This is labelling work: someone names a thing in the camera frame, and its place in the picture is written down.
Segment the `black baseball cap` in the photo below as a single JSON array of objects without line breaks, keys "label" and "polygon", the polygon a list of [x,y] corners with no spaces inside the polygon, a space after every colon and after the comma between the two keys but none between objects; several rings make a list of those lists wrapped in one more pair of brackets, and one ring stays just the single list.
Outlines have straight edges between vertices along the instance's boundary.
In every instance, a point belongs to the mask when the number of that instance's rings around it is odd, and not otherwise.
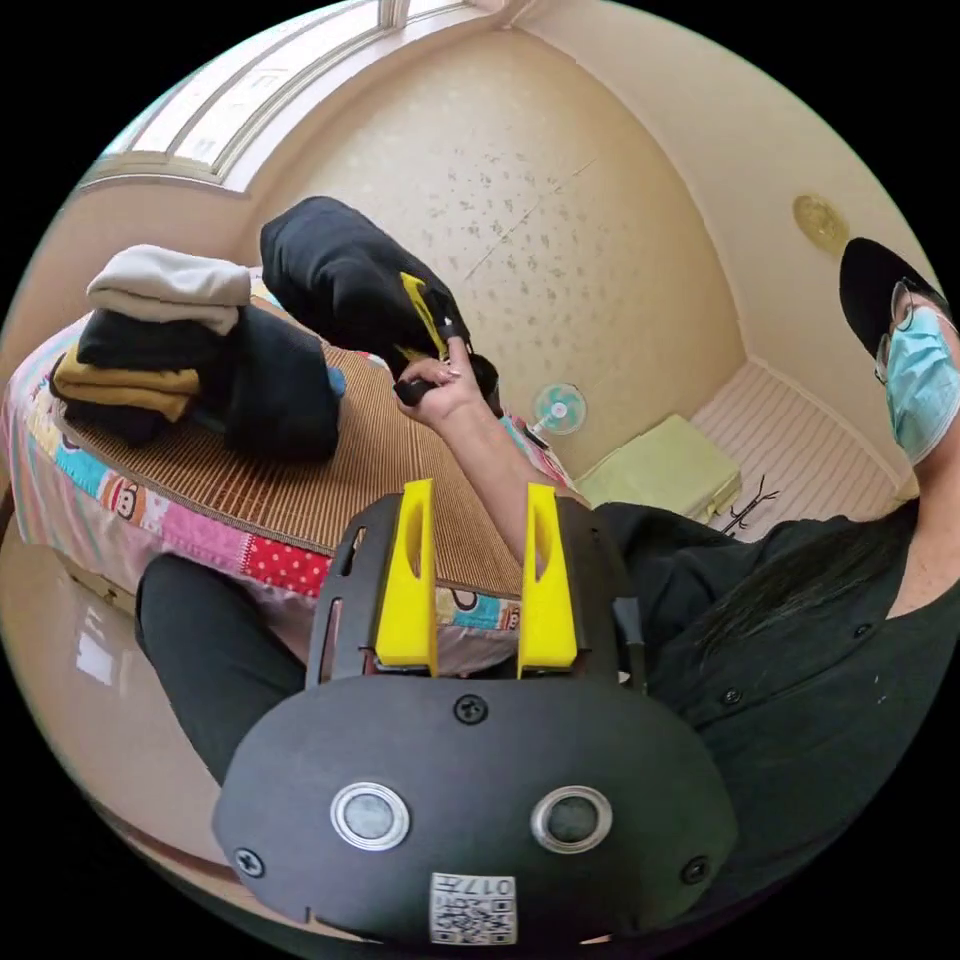
[{"label": "black baseball cap", "polygon": [[937,291],[902,257],[876,240],[854,237],[840,261],[840,305],[850,329],[860,338],[871,357],[890,332],[890,299],[900,280],[907,280],[918,293]]}]

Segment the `window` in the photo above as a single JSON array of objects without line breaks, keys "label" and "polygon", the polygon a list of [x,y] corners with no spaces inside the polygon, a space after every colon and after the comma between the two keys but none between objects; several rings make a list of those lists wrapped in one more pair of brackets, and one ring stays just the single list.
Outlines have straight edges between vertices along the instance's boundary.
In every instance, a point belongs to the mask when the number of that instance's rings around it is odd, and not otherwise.
[{"label": "window", "polygon": [[451,2],[451,0],[410,0],[410,6],[407,8],[407,19],[417,19],[456,6],[458,4],[455,0],[454,2]]},{"label": "window", "polygon": [[104,150],[86,182],[130,173],[219,181],[251,137],[324,70],[412,18],[465,0],[341,0],[278,24],[177,84]]}]

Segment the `qr code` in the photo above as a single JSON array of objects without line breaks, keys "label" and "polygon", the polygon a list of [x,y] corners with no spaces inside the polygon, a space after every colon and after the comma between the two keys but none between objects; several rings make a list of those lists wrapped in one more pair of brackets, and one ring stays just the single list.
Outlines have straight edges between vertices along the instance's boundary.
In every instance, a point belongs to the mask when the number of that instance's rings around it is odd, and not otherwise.
[{"label": "qr code", "polygon": [[516,943],[513,877],[435,873],[430,884],[430,939],[460,946]]}]

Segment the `black pants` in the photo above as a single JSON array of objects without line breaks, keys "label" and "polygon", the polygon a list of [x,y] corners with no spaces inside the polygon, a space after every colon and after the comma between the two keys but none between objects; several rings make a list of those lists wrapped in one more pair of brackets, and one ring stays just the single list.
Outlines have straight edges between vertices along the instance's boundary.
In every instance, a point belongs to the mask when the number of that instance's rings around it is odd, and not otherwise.
[{"label": "black pants", "polygon": [[[247,731],[303,690],[303,664],[229,577],[161,554],[137,589],[136,637],[183,732],[219,784]],[[516,673],[511,658],[477,679]]]}]

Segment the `blue surgical mask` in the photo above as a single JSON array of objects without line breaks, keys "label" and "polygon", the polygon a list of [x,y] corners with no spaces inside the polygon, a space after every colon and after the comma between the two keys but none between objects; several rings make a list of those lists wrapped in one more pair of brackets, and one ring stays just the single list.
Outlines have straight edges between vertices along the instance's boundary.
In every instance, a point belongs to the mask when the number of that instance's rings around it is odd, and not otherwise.
[{"label": "blue surgical mask", "polygon": [[917,307],[890,341],[887,409],[897,444],[916,466],[960,413],[960,371],[929,307]]}]

